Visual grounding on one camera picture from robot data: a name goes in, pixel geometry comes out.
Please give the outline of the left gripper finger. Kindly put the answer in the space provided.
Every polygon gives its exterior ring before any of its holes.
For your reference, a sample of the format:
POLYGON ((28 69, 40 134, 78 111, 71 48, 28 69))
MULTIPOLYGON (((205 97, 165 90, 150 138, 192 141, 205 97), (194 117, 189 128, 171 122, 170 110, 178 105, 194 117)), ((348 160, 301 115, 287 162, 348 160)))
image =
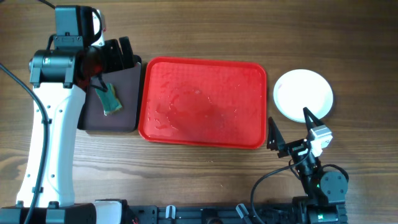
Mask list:
POLYGON ((119 42, 116 39, 104 42, 105 72, 117 72, 124 69, 124 59, 119 42))
POLYGON ((122 51, 123 67, 125 69, 133 68, 136 64, 136 59, 132 51, 129 37, 120 37, 119 43, 122 51))

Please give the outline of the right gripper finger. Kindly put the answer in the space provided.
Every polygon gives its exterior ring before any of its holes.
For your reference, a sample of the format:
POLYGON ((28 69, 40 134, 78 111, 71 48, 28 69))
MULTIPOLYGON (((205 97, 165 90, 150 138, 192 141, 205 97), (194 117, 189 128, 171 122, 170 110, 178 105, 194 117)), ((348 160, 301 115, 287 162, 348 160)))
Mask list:
POLYGON ((268 118, 267 148, 281 151, 285 147, 285 141, 272 117, 268 118))
POLYGON ((307 107, 303 108, 303 115, 308 132, 313 128, 323 126, 323 121, 319 120, 307 107))

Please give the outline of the white plate with stain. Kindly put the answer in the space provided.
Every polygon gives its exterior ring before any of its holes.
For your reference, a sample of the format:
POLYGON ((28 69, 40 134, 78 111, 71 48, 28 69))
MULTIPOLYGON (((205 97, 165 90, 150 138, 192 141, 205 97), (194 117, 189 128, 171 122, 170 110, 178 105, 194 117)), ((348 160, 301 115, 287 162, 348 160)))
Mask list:
POLYGON ((305 107, 321 119, 331 111, 334 103, 331 85, 319 73, 307 69, 283 74, 274 85, 273 99, 286 118, 298 123, 305 121, 305 107))

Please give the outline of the green yellow sponge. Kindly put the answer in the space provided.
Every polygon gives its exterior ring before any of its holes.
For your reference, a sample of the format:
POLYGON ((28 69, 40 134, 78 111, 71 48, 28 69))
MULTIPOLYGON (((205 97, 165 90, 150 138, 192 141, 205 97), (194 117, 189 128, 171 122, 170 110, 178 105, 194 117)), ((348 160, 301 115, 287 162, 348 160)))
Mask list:
POLYGON ((101 91, 96 89, 95 92, 99 97, 99 100, 103 106, 104 115, 111 115, 123 108, 119 98, 116 95, 116 90, 112 83, 106 84, 108 90, 101 91))

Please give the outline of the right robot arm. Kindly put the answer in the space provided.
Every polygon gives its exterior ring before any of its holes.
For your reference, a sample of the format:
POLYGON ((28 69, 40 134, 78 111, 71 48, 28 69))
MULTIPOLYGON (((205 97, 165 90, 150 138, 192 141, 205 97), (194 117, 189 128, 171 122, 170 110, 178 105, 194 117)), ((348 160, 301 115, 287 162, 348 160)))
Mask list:
POLYGON ((349 175, 334 164, 323 165, 320 155, 333 139, 332 131, 308 108, 303 109, 307 136, 285 142, 275 121, 268 119, 267 148, 279 158, 290 157, 288 169, 295 172, 305 195, 292 199, 297 223, 346 223, 346 193, 349 175))

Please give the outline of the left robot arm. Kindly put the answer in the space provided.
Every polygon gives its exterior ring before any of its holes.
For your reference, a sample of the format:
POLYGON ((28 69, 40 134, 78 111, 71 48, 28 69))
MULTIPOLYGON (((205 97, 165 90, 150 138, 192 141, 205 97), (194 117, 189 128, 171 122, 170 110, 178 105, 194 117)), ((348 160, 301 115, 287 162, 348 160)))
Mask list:
POLYGON ((29 64, 24 88, 35 101, 27 169, 16 204, 1 209, 2 223, 138 223, 125 200, 75 203, 72 180, 76 131, 94 123, 132 131, 137 126, 141 59, 127 37, 104 41, 101 14, 89 6, 55 7, 56 33, 29 64), (112 94, 121 86, 127 110, 103 118, 83 109, 91 89, 112 94))

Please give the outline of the black rectangular tray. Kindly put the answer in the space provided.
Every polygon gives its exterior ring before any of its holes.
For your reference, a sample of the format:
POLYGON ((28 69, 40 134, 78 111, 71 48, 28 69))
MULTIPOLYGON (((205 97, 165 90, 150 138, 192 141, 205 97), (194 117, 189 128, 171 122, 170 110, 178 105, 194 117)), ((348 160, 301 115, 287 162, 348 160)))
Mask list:
POLYGON ((94 88, 86 93, 78 129, 82 131, 133 132, 137 128, 137 115, 141 102, 141 59, 132 68, 103 74, 105 83, 114 86, 122 108, 109 115, 94 88))

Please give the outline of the red plastic tray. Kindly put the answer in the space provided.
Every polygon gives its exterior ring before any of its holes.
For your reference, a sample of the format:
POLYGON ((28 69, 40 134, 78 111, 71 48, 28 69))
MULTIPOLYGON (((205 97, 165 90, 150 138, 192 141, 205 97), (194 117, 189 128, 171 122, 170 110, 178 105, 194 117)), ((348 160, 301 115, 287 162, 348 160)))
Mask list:
POLYGON ((156 57, 146 68, 138 132, 150 142, 257 149, 266 113, 261 65, 156 57))

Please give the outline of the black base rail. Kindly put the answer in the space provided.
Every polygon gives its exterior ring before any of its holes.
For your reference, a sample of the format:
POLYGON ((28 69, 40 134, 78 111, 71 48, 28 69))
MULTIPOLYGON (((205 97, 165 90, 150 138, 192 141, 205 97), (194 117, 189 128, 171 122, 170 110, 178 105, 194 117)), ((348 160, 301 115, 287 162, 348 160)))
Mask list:
POLYGON ((293 204, 264 204, 253 212, 242 203, 235 207, 131 206, 134 223, 150 224, 240 224, 240 223, 348 223, 344 205, 298 207, 293 204))

